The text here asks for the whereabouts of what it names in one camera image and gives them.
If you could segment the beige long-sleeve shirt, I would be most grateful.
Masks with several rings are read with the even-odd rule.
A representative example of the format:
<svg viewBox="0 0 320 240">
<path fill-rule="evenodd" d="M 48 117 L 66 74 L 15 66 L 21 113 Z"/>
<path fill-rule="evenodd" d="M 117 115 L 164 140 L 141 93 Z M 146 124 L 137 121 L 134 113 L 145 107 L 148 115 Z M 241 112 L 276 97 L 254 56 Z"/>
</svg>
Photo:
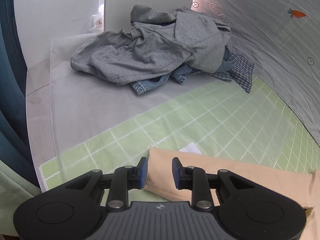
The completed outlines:
<svg viewBox="0 0 320 240">
<path fill-rule="evenodd" d="M 306 226 L 301 239 L 319 239 L 319 170 L 310 174 L 278 170 L 231 159 L 151 147 L 145 189 L 170 201 L 191 201 L 190 190 L 176 188 L 172 160 L 195 166 L 207 174 L 217 174 L 227 185 L 238 190 L 251 190 L 255 184 L 288 197 L 306 209 Z"/>
</svg>

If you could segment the white paper label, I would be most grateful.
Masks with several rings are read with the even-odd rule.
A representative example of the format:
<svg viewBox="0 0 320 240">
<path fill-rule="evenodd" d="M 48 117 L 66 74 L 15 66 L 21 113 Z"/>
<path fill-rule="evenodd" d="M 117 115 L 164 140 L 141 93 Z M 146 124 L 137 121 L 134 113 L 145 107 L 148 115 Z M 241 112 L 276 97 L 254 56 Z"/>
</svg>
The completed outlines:
<svg viewBox="0 0 320 240">
<path fill-rule="evenodd" d="M 180 152 L 202 154 L 194 142 L 189 143 L 179 150 Z"/>
</svg>

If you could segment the blue denim jeans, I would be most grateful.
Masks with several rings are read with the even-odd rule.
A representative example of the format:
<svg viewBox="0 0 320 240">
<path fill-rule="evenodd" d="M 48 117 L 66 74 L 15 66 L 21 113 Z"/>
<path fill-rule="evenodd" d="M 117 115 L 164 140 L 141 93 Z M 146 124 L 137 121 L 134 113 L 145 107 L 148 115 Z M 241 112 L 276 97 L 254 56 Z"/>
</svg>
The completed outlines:
<svg viewBox="0 0 320 240">
<path fill-rule="evenodd" d="M 164 85 L 171 77 L 176 80 L 179 84 L 184 84 L 187 80 L 188 75 L 196 75 L 196 74 L 207 74 L 213 77 L 218 77 L 220 74 L 227 74 L 228 71 L 232 70 L 232 65 L 229 63 L 231 52 L 227 46 L 225 46 L 225 52 L 222 59 L 222 63 L 219 68 L 215 71 L 215 73 L 207 73 L 201 70 L 191 68 L 187 64 L 182 64 L 177 69 L 173 70 L 171 73 L 156 77 L 153 79 L 135 81 L 131 83 L 131 87 L 134 89 L 137 95 L 142 95 L 145 92 L 156 89 L 162 85 Z"/>
</svg>

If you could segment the blue plaid checked shirt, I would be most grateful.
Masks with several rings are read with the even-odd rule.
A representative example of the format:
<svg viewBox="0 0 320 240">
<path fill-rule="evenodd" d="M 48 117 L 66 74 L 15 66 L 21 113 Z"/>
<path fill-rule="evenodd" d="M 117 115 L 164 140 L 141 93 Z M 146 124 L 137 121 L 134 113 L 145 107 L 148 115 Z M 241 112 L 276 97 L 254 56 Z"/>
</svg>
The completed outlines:
<svg viewBox="0 0 320 240">
<path fill-rule="evenodd" d="M 223 60 L 223 64 L 230 66 L 231 69 L 226 72 L 215 72 L 212 76 L 226 82 L 235 81 L 246 93 L 250 93 L 254 63 L 246 59 L 244 55 L 230 53 L 228 60 Z"/>
</svg>

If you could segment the grey hoodie sweatshirt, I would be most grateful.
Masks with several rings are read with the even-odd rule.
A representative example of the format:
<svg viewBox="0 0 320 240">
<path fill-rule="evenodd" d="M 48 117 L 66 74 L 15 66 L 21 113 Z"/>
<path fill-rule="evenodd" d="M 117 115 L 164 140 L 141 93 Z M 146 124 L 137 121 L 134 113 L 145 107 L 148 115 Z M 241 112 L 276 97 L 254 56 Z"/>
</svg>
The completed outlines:
<svg viewBox="0 0 320 240">
<path fill-rule="evenodd" d="M 72 70 L 117 85 L 167 75 L 183 64 L 214 73 L 231 38 L 228 24 L 186 7 L 158 11 L 137 4 L 130 21 L 130 31 L 106 31 L 80 46 Z"/>
</svg>

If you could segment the small clear plastic packet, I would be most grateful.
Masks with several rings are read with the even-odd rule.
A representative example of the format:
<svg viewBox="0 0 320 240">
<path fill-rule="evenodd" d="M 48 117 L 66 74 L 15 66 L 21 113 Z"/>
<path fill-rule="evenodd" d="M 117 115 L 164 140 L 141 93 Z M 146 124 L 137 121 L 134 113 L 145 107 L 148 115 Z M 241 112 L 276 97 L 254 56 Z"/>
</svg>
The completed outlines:
<svg viewBox="0 0 320 240">
<path fill-rule="evenodd" d="M 97 13 L 92 15 L 89 22 L 89 30 L 93 33 L 102 33 L 104 31 L 104 4 L 100 5 Z"/>
</svg>

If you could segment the grey carrot-print backdrop sheet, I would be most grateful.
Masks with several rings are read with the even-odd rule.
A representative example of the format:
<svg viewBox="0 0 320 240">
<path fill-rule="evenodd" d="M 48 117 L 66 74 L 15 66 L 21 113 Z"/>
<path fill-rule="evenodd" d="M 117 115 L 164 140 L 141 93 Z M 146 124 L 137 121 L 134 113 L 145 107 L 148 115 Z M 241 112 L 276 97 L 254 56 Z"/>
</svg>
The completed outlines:
<svg viewBox="0 0 320 240">
<path fill-rule="evenodd" d="M 229 42 L 319 140 L 319 0 L 193 0 L 231 27 Z"/>
</svg>

